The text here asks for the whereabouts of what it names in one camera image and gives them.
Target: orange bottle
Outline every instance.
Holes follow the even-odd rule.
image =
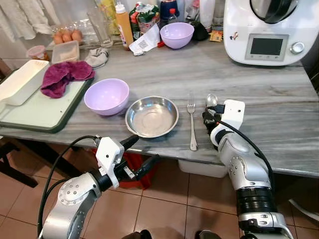
[[[124,5],[120,3],[115,6],[115,10],[115,18],[121,33],[124,49],[129,50],[129,45],[133,42],[129,13],[125,10]]]

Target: cutting board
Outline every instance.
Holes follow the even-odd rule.
[[[92,81],[71,82],[59,99],[38,89],[23,105],[7,105],[0,113],[0,126],[56,133],[64,128]]]

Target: fork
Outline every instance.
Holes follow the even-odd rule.
[[[190,127],[191,127],[190,150],[196,151],[198,146],[197,146],[197,142],[195,138],[194,116],[193,116],[193,113],[195,112],[195,102],[194,102],[194,97],[192,93],[189,94],[187,111],[190,114]]]

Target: gray marble counter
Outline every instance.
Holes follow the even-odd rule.
[[[202,123],[208,93],[220,101],[234,99],[246,104],[241,130],[267,156],[279,173],[319,177],[319,99],[301,64],[287,67],[253,67],[233,62],[223,44],[190,43],[180,50],[153,49],[144,56],[115,47],[109,62],[97,70],[95,81],[119,78],[130,86],[127,107],[135,100],[157,95],[171,99],[179,109],[172,132],[155,139],[141,139],[131,151],[220,164]],[[198,151],[189,149],[190,117],[187,95],[193,91]],[[86,134],[122,140],[131,133],[125,111],[102,117],[82,101],[66,127],[56,133],[0,128],[0,135],[68,144]],[[84,141],[81,146],[91,146]]]

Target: small jar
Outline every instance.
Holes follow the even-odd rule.
[[[44,61],[50,61],[48,54],[45,51],[45,46],[38,45],[30,48],[27,51],[27,54],[30,58],[33,60],[44,60]]]

